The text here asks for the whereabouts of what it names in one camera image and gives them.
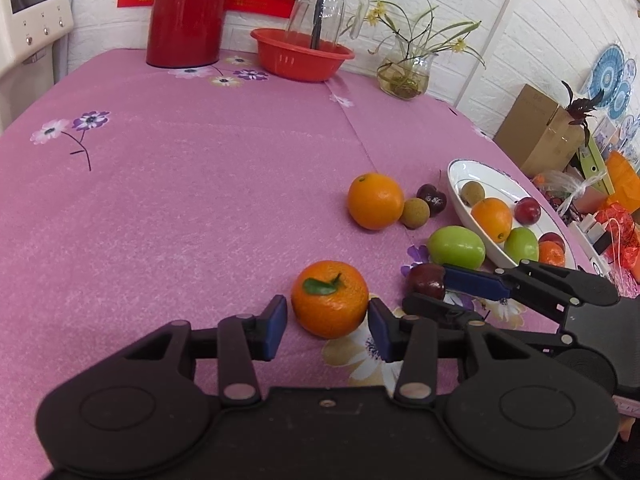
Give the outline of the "mandarin orange with leaf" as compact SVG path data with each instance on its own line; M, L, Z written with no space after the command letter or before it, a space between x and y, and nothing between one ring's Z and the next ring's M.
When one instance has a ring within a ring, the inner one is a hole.
M291 290L293 313L308 333L337 339L352 333L366 317L369 289L360 272L348 263L311 263Z

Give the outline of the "orange on plate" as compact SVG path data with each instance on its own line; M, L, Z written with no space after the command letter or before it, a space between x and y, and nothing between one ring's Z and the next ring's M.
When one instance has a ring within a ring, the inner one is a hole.
M511 233L512 212L503 200L484 198L472 207L471 216L496 244L505 242Z

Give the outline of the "red mesh bag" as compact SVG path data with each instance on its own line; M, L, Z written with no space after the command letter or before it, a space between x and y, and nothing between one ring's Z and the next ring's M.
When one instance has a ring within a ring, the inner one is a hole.
M604 252L608 263L628 271L638 282L639 228L632 215L620 203L613 202L598 210L596 220L612 238Z

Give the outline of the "green apple on table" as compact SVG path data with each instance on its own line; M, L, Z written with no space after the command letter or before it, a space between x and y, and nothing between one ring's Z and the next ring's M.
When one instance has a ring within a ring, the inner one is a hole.
M464 226L444 226L427 240L431 260L444 266L477 270L484 263L486 248L480 237Z

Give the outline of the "brown longan on plate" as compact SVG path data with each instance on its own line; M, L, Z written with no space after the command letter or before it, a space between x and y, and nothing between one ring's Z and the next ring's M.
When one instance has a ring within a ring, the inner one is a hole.
M481 185L480 182L469 181L460 188L459 196L465 206L472 208L474 205L484 200L486 194L484 186Z

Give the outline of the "blue patterned wall plates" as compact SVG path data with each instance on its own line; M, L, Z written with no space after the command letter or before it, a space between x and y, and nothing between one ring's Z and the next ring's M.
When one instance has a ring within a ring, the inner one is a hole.
M602 94L596 106L597 127L594 142L604 159L620 153L639 170L639 110L634 110L634 95L639 91L639 67L618 44L611 44L599 55L584 85L593 99Z

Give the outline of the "white appliance with buttons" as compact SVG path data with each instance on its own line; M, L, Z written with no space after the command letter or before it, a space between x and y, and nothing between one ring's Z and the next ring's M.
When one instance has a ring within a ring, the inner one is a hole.
M73 27L70 0L1 0L1 76Z

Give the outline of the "red thermos jug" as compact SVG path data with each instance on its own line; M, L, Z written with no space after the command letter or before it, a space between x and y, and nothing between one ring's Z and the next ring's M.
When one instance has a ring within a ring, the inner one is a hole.
M146 62L192 68L219 60L226 0L154 0Z

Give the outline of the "dark red cherry pair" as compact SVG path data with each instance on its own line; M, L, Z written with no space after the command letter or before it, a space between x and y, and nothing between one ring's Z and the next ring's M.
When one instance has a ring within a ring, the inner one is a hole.
M427 203L432 217L441 214L448 204L446 194L436 188L435 185L428 183L420 186L416 191L416 197Z

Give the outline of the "green apple on plate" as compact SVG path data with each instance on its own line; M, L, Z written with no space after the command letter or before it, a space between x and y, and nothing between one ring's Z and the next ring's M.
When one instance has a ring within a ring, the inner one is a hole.
M519 226L510 232L503 250L516 264L522 260L537 261L539 258L537 237L526 226Z

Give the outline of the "green file box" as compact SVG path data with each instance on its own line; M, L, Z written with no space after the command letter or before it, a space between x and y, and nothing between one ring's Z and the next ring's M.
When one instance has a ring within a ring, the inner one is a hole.
M608 175L608 167L605 165L594 136L589 139L589 143L586 146L582 146L579 149L577 154L585 180L605 196L612 195L614 193L614 185Z

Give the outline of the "red plum on plate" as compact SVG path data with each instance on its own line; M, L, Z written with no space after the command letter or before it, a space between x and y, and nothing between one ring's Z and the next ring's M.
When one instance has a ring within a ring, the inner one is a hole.
M541 206L533 197L523 197L514 206L514 219L522 226L536 224L541 216Z

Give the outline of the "orange plastic bag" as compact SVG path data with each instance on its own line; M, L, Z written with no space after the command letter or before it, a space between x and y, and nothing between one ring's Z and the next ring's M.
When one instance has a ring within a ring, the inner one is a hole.
M618 203L633 214L640 207L640 178L634 168L619 152L612 152L606 161L608 176L614 186L614 193L608 196L608 205Z

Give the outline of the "brown longan on table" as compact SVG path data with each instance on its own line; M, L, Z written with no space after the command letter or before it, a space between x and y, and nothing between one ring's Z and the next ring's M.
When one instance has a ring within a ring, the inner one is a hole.
M404 203L404 209L399 221L409 230L419 229L431 217L431 209L425 200L419 197L409 198Z

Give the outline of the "large smooth orange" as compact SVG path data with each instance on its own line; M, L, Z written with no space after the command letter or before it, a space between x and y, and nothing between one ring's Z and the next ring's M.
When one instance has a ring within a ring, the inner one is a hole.
M391 177L374 172L356 177L347 193L352 220L369 231L381 231L397 222L404 203L400 185Z

